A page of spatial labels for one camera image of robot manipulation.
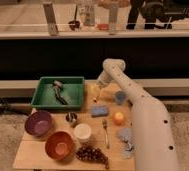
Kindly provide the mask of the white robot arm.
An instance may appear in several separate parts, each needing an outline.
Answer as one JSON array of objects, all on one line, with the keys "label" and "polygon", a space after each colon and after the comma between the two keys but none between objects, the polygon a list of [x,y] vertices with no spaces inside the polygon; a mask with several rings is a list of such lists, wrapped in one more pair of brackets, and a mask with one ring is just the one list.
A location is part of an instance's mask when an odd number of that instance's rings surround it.
[{"label": "white robot arm", "polygon": [[104,88],[115,81],[132,103],[135,171],[180,171],[171,117],[165,105],[124,73],[124,60],[108,58],[102,66],[98,86]]}]

